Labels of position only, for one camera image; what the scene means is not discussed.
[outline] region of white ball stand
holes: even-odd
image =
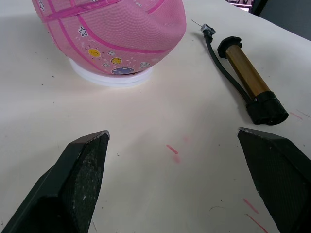
[[[138,72],[136,74],[125,74],[125,75],[109,75],[109,74],[95,74],[92,73],[78,64],[76,64],[72,59],[69,59],[70,64],[73,70],[82,78],[89,80],[93,83],[103,85],[103,86],[110,86],[110,87],[130,87],[136,86],[147,79],[150,78],[152,67],[148,68],[144,71]]]

